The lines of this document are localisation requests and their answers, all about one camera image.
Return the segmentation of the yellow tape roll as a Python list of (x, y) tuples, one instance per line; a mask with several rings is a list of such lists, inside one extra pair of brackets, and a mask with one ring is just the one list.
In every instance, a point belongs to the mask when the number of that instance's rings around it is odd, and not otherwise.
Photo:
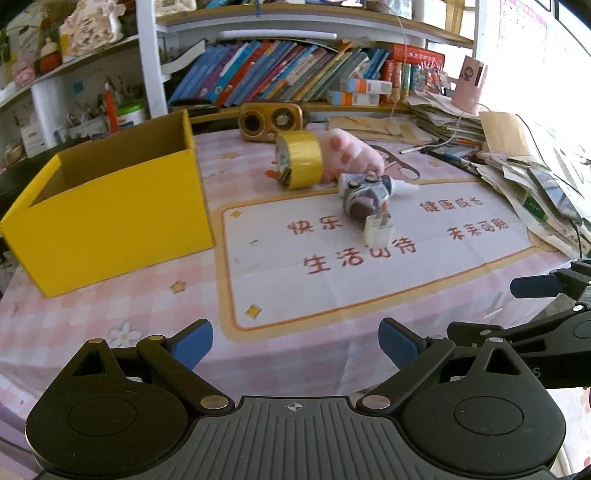
[(310, 131), (287, 131), (276, 136), (277, 179), (284, 189), (317, 185), (322, 180), (322, 149)]

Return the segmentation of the black pen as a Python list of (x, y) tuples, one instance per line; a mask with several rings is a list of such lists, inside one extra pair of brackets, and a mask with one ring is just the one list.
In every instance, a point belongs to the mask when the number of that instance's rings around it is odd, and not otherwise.
[(468, 172), (468, 173), (473, 174), (475, 176), (480, 175), (480, 173), (478, 172), (478, 169), (469, 160), (462, 159), (460, 157), (457, 157), (455, 155), (451, 155), (449, 153), (439, 152), (439, 151), (432, 149), (432, 148), (422, 148), (420, 150), (420, 152), (423, 154), (427, 154), (427, 155), (429, 155), (433, 158), (436, 158), (438, 160), (444, 161), (445, 163), (448, 163), (448, 164), (453, 165), (457, 168), (460, 168), (460, 169), (464, 170), (465, 172)]

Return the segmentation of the brown retro radio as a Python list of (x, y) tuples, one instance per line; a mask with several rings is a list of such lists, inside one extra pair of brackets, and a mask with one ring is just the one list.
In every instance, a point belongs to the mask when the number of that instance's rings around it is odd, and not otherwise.
[(308, 113), (298, 103), (252, 101), (240, 106), (238, 129), (242, 139), (273, 143), (285, 131), (300, 131), (308, 124)]

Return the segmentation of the orange white box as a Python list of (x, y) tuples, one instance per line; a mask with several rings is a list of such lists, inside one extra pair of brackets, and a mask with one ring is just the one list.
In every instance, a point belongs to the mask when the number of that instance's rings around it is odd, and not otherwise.
[(327, 102), (334, 106), (363, 106), (378, 107), (380, 105), (380, 94), (372, 93), (351, 93), (342, 91), (329, 91), (325, 96)]
[(339, 83), (339, 90), (346, 93), (389, 95), (392, 90), (392, 84), (389, 81), (383, 80), (344, 78)]

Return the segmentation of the pink printed table mat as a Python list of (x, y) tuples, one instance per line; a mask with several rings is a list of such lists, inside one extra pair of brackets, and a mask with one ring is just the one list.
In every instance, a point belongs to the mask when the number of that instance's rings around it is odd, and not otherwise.
[[(378, 330), (422, 338), (453, 322), (505, 329), (578, 303), (515, 298), (519, 277), (569, 268), (475, 175), (379, 153), (396, 180), (394, 238), (372, 249), (338, 181), (287, 190), (276, 146), (194, 139), (211, 249), (55, 297), (20, 265), (1, 303), (1, 376), (30, 394), (24, 438), (43, 479), (549, 479), (565, 410), (512, 346), (459, 347), (439, 381), (394, 411), (359, 411), (399, 369)], [(232, 410), (194, 410), (136, 345), (199, 319), (193, 372)]]

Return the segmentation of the green lid white tub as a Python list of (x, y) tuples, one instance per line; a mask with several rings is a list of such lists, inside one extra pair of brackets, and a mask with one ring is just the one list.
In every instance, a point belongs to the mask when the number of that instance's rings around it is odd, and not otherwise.
[(141, 124), (149, 119), (147, 107), (143, 100), (118, 107), (116, 110), (117, 124), (120, 129)]

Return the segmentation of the pink plush paw toy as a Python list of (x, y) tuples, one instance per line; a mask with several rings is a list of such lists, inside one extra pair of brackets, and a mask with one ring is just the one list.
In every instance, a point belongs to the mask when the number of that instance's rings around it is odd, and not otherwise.
[(382, 155), (353, 134), (335, 128), (318, 133), (317, 140), (322, 151), (322, 183), (338, 180), (342, 173), (384, 174)]

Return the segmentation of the orange white box lower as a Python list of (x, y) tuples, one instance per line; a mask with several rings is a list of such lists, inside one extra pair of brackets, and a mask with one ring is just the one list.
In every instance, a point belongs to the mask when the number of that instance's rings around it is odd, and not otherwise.
[(325, 96), (327, 102), (334, 106), (363, 106), (378, 107), (380, 105), (380, 94), (372, 93), (351, 93), (342, 91), (329, 91)]

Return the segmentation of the red hanging tassel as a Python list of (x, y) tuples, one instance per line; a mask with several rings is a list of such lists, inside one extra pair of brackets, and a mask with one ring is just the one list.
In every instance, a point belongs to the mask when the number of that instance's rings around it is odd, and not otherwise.
[(119, 130), (116, 115), (116, 104), (112, 94), (111, 87), (108, 82), (106, 82), (104, 85), (103, 97), (106, 114), (109, 122), (109, 131), (111, 133), (116, 133)]

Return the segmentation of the brown envelopes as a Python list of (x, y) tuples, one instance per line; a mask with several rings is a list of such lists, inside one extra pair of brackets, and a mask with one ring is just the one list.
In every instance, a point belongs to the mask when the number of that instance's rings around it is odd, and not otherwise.
[(329, 129), (342, 129), (363, 141), (393, 141), (427, 145), (436, 138), (422, 130), (409, 115), (375, 118), (368, 116), (334, 116), (327, 120)]

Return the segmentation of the grey toy car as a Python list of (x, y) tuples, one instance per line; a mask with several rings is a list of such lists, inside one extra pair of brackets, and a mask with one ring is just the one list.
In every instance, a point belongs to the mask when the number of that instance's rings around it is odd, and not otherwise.
[(394, 180), (388, 175), (349, 174), (339, 177), (339, 196), (346, 217), (363, 226), (367, 217), (381, 214), (394, 193)]

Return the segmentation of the pink phone stand cup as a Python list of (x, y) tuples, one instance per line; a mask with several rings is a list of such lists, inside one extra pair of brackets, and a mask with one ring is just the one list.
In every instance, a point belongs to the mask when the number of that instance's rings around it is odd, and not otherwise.
[(488, 66), (466, 56), (452, 96), (452, 104), (460, 110), (476, 115), (486, 81)]

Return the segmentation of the orange white box upper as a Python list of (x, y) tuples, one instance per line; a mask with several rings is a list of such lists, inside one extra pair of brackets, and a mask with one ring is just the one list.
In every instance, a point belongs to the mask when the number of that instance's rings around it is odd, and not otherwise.
[(346, 93), (389, 95), (392, 90), (392, 84), (389, 81), (383, 80), (344, 78), (339, 83), (339, 90)]

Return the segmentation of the white charger plug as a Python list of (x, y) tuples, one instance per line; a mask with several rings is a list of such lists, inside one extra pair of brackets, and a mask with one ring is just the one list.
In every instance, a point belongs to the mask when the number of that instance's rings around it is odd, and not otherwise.
[(363, 228), (365, 245), (372, 249), (387, 248), (394, 238), (394, 224), (388, 210), (369, 215)]

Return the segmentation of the stack of papers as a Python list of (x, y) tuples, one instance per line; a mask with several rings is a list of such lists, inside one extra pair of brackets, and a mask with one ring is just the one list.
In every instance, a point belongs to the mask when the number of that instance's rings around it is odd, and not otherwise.
[(514, 113), (479, 104), (476, 115), (448, 97), (417, 93), (403, 101), (432, 148), (469, 160), (527, 228), (570, 257), (590, 257), (590, 153)]

